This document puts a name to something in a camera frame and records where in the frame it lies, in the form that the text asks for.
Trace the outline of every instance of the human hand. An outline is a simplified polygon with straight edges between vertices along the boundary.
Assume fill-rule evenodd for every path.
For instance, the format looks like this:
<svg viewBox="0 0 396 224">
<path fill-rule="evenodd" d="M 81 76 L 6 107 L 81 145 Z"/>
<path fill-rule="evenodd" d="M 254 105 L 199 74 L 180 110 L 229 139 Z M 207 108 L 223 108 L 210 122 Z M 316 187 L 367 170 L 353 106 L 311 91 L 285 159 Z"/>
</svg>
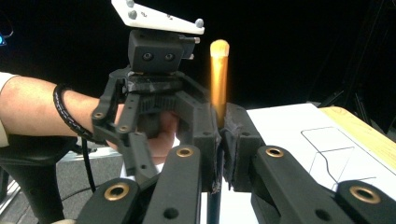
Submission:
<svg viewBox="0 0 396 224">
<path fill-rule="evenodd" d="M 123 105 L 119 105 L 115 123 L 117 124 L 120 118 Z M 172 111 L 163 111 L 160 117 L 160 130 L 155 138 L 148 140 L 148 147 L 150 149 L 151 157 L 154 164 L 164 163 L 166 156 L 175 142 L 175 134 L 178 126 L 178 116 Z M 108 145 L 117 150 L 117 145 L 107 141 Z"/>
</svg>

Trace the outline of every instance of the bracelet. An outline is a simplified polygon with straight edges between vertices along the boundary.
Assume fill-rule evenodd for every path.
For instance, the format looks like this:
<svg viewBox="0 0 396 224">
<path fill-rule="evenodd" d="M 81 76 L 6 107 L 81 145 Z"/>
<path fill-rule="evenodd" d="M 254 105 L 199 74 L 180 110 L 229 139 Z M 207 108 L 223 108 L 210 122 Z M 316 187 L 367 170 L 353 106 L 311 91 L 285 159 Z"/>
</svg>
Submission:
<svg viewBox="0 0 396 224">
<path fill-rule="evenodd" d="M 53 90 L 53 103 L 55 103 L 56 110 L 59 113 L 59 116 L 64 120 L 64 123 L 69 126 L 69 128 L 77 133 L 80 137 L 87 139 L 88 141 L 97 142 L 93 139 L 93 134 L 83 128 L 78 122 L 76 122 L 67 112 L 66 107 L 64 106 L 64 100 L 62 98 L 62 93 L 64 91 L 72 90 L 69 86 L 65 84 L 59 84 Z"/>
</svg>

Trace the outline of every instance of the black background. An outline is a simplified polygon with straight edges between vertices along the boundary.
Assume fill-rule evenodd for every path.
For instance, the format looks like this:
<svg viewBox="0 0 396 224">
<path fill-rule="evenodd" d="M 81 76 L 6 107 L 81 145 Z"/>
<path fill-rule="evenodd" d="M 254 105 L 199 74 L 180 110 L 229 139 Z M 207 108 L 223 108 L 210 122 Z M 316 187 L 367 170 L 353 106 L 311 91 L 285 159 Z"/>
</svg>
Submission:
<svg viewBox="0 0 396 224">
<path fill-rule="evenodd" d="M 231 47 L 228 101 L 257 108 L 322 101 L 336 91 L 369 1 L 136 3 L 187 21 L 203 19 L 205 34 L 195 46 L 194 60 L 182 61 L 179 70 L 209 88 L 209 46 L 216 39 L 225 39 Z M 99 97 L 108 74 L 128 64 L 131 28 L 122 23 L 109 0 L 1 0 L 0 9 L 14 28 L 7 46 L 0 48 L 1 71 L 66 82 L 76 91 Z M 4 35 L 9 28 L 4 22 L 1 25 Z M 394 42 L 389 46 L 381 62 L 392 64 Z M 396 94 L 390 91 L 385 97 L 378 88 L 383 90 L 386 84 L 393 85 L 387 90 L 396 89 L 391 84 L 394 77 L 394 70 L 380 63 L 375 76 L 368 78 L 371 85 L 366 93 L 369 110 L 390 115 L 389 119 L 396 114 L 394 98 L 389 97 Z M 379 102 L 386 102 L 385 108 Z"/>
</svg>

